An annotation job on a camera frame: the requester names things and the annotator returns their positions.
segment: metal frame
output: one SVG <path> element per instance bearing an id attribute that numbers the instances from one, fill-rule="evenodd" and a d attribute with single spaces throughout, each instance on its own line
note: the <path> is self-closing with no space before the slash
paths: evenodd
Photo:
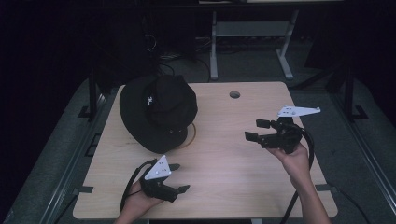
<path id="1" fill-rule="evenodd" d="M 92 136 L 94 136 L 94 130 L 99 121 L 98 119 L 101 117 L 100 115 L 102 114 L 102 108 L 105 103 L 105 96 L 100 94 L 97 102 L 95 103 L 97 105 L 97 113 L 95 113 L 96 116 L 93 117 L 93 120 L 91 122 L 87 122 L 84 134 L 81 136 L 81 139 L 79 140 L 78 145 L 76 146 L 69 163 L 64 169 L 64 173 L 58 185 L 52 192 L 51 199 L 49 201 L 49 204 L 47 205 L 46 211 L 40 219 L 40 223 L 53 223 L 53 221 L 56 219 L 62 201 L 64 200 L 64 197 L 73 178 L 73 173 L 76 170 L 78 160 L 83 156 L 83 154 L 85 153 L 84 149 L 89 146 L 91 142 L 90 139 Z"/>
<path id="2" fill-rule="evenodd" d="M 212 19 L 212 50 L 210 52 L 210 78 L 217 80 L 218 59 L 216 56 L 217 36 L 284 36 L 285 42 L 281 49 L 276 50 L 280 66 L 286 79 L 293 79 L 286 59 L 286 51 L 291 40 L 299 10 L 295 9 L 289 21 L 217 21 L 216 11 L 213 11 Z"/>
<path id="3" fill-rule="evenodd" d="M 387 176 L 385 175 L 384 171 L 381 168 L 381 165 L 378 163 L 378 161 L 375 158 L 375 155 L 373 154 L 373 150 L 370 148 L 370 146 L 367 144 L 367 142 L 364 140 L 363 135 L 361 134 L 361 131 L 357 127 L 357 125 L 351 121 L 350 115 L 346 114 L 345 112 L 345 104 L 342 102 L 342 100 L 334 94 L 331 94 L 332 101 L 336 105 L 341 118 L 344 120 L 344 123 L 348 127 L 349 131 L 352 133 L 353 137 L 356 140 L 356 143 L 359 145 L 359 148 L 361 150 L 361 155 L 371 171 L 374 180 L 376 184 L 379 186 L 380 190 L 382 191 L 385 199 L 387 200 L 391 210 L 393 213 L 396 215 L 396 190 L 388 180 Z"/>

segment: wrist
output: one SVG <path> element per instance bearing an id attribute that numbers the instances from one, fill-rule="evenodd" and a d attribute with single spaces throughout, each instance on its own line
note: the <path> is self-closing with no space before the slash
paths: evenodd
<path id="1" fill-rule="evenodd" d="M 316 194 L 316 189 L 312 181 L 305 180 L 300 182 L 299 184 L 294 185 L 299 195 L 311 195 L 312 193 Z"/>
<path id="2" fill-rule="evenodd" d="M 114 224 L 131 224 L 135 220 L 137 220 L 139 216 L 135 214 L 133 211 L 121 212 L 119 217 L 117 217 Z"/>

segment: black cable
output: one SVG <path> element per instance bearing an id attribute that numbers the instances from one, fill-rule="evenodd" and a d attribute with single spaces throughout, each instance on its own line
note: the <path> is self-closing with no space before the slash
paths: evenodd
<path id="1" fill-rule="evenodd" d="M 75 195 L 72 200 L 67 204 L 67 206 L 64 208 L 64 210 L 62 211 L 62 213 L 58 216 L 58 218 L 56 218 L 54 224 L 58 223 L 59 220 L 61 220 L 62 216 L 64 215 L 64 213 L 66 213 L 67 209 L 70 207 L 70 205 L 72 205 L 73 201 L 75 201 L 77 199 L 78 195 Z"/>
<path id="2" fill-rule="evenodd" d="M 356 208 L 358 208 L 359 212 L 361 213 L 361 215 L 363 216 L 364 220 L 366 220 L 367 224 L 371 224 L 369 218 L 366 216 L 366 214 L 364 213 L 363 209 L 361 209 L 361 207 L 358 205 L 358 203 L 353 200 L 346 192 L 344 192 L 343 190 L 337 188 L 334 184 L 332 184 L 331 182 L 327 181 L 327 184 L 330 185 L 333 188 L 336 188 L 341 194 L 343 194 L 350 202 L 352 202 Z"/>
<path id="3" fill-rule="evenodd" d="M 198 45 L 195 47 L 196 53 L 207 53 L 211 49 L 211 45 L 212 45 L 211 37 L 204 37 L 204 38 L 206 38 L 208 40 L 204 44 L 201 44 L 201 45 Z"/>
<path id="4" fill-rule="evenodd" d="M 132 184 L 134 183 L 134 180 L 136 179 L 137 175 L 140 173 L 140 170 L 146 166 L 146 165 L 154 165 L 157 162 L 157 160 L 152 160 L 152 161 L 146 161 L 143 163 L 139 168 L 136 168 L 134 170 L 134 174 L 131 176 L 131 179 L 129 179 L 128 184 L 126 185 L 125 191 L 122 194 L 122 199 L 120 203 L 120 210 L 122 211 L 123 206 L 125 205 L 125 200 L 129 197 L 132 196 L 133 194 L 136 194 L 137 192 L 134 192 L 132 194 L 129 194 L 129 189 L 131 188 Z"/>
<path id="5" fill-rule="evenodd" d="M 231 54 L 236 54 L 242 51 L 247 51 L 249 49 L 249 44 L 247 44 L 245 41 L 238 41 L 238 42 L 233 42 L 230 44 L 227 44 L 226 49 L 221 49 L 224 47 L 224 43 L 219 42 L 216 49 L 218 54 L 223 54 L 223 55 L 231 55 Z"/>
<path id="6" fill-rule="evenodd" d="M 135 74 L 135 72 L 133 72 L 125 63 L 123 63 L 116 56 L 114 56 L 113 54 L 102 48 L 102 46 L 100 46 L 93 38 L 91 38 L 89 35 L 86 36 L 91 41 L 91 43 L 93 43 L 99 50 L 101 50 L 105 55 L 107 55 L 107 57 L 114 60 L 114 62 L 118 63 L 122 68 L 124 68 L 130 74 Z"/>
<path id="7" fill-rule="evenodd" d="M 306 140 L 306 143 L 308 144 L 308 164 L 309 164 L 309 170 L 311 170 L 312 167 L 312 163 L 314 163 L 314 158 L 315 158 L 315 151 L 314 151 L 314 147 L 315 147 L 315 143 L 314 143 L 314 139 L 312 138 L 311 134 L 309 132 L 307 132 L 305 129 L 301 129 L 302 131 L 302 135 Z M 297 191 L 294 192 L 293 197 L 290 200 L 288 209 L 286 210 L 285 215 L 283 216 L 282 220 L 280 221 L 280 224 L 285 224 L 286 221 L 289 219 L 291 210 L 293 209 L 296 201 L 298 198 L 298 193 Z"/>
<path id="8" fill-rule="evenodd" d="M 208 73 L 208 79 L 207 79 L 207 82 L 210 82 L 210 68 L 209 68 L 209 66 L 207 65 L 207 63 L 205 63 L 204 61 L 202 61 L 201 59 L 195 59 L 197 62 L 200 62 L 200 63 L 203 63 L 204 64 L 204 66 L 206 67 L 206 70 L 207 70 L 207 73 Z"/>
<path id="9" fill-rule="evenodd" d="M 312 85 L 313 83 L 319 81 L 320 79 L 322 79 L 324 77 L 331 76 L 334 73 L 337 73 L 338 71 L 340 71 L 340 69 L 343 69 L 344 65 L 345 64 L 343 62 L 333 64 L 329 68 L 327 68 L 327 69 L 315 74 L 311 78 L 309 78 L 309 79 L 307 79 L 307 80 L 305 80 L 305 81 L 303 81 L 303 82 L 301 82 L 299 84 L 296 84 L 294 86 L 288 86 L 288 89 L 289 90 L 302 90 L 305 87 L 308 87 L 308 86 Z"/>
<path id="10" fill-rule="evenodd" d="M 165 63 L 159 63 L 159 65 L 169 68 L 172 71 L 172 76 L 175 76 L 175 69 L 173 67 L 171 67 L 170 65 L 165 64 Z"/>

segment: forearm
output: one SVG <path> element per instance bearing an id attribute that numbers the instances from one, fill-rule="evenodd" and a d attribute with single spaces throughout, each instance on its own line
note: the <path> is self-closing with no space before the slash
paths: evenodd
<path id="1" fill-rule="evenodd" d="M 303 218 L 305 223 L 331 223 L 312 182 L 306 183 L 304 187 L 297 188 L 297 192 L 299 193 L 301 207 L 303 208 Z"/>
<path id="2" fill-rule="evenodd" d="M 114 221 L 114 224 L 132 224 L 135 220 L 139 218 L 138 215 L 135 215 L 133 213 L 128 214 L 128 213 L 121 213 L 119 217 Z"/>

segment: table hole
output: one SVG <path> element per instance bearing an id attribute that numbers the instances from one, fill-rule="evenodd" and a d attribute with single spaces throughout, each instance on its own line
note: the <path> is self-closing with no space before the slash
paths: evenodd
<path id="1" fill-rule="evenodd" d="M 230 91 L 230 97 L 233 99 L 238 99 L 241 96 L 241 93 L 239 91 Z"/>

